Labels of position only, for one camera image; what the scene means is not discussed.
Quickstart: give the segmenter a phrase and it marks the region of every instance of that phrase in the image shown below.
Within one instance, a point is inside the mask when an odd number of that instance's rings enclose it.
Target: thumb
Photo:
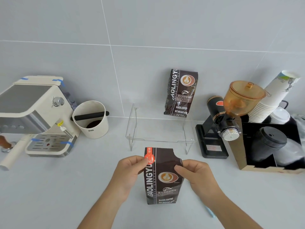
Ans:
[[[135,163],[133,166],[132,166],[132,169],[135,173],[139,173],[142,169],[145,168],[145,166],[147,166],[149,160],[148,158],[144,158],[143,160]]]
[[[174,169],[178,174],[180,174],[182,177],[186,178],[187,180],[191,181],[193,179],[194,173],[192,171],[189,171],[188,169],[185,169],[180,165],[175,165]]]

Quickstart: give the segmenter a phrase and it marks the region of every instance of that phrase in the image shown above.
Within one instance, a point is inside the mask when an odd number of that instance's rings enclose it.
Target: red sticker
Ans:
[[[153,148],[152,147],[147,147],[146,154],[144,158],[148,158],[148,165],[151,165],[152,163],[155,162],[155,156],[153,155]]]
[[[221,101],[218,101],[217,103],[216,103],[216,105],[218,105],[218,106],[223,106],[224,105],[224,102],[221,100]]]

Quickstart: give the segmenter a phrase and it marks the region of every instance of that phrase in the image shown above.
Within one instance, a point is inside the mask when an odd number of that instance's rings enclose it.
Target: coffee bag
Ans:
[[[176,203],[184,178],[174,169],[182,166],[182,161],[173,149],[145,148],[145,158],[149,159],[144,169],[147,204]]]
[[[186,117],[195,94],[198,72],[172,69],[167,85],[164,115]]]

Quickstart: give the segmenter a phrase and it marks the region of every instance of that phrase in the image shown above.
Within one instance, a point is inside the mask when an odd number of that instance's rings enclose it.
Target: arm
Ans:
[[[175,170],[189,180],[193,191],[225,229],[262,229],[222,192],[207,163],[195,160],[184,160],[182,163],[184,167],[176,165]]]
[[[126,201],[137,176],[145,168],[148,159],[132,156],[117,164],[113,176],[78,229],[110,229],[121,204]]]

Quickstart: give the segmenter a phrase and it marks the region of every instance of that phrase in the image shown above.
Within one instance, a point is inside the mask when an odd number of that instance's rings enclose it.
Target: metal top panel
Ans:
[[[15,84],[0,95],[0,112],[25,112],[51,87],[49,85]]]

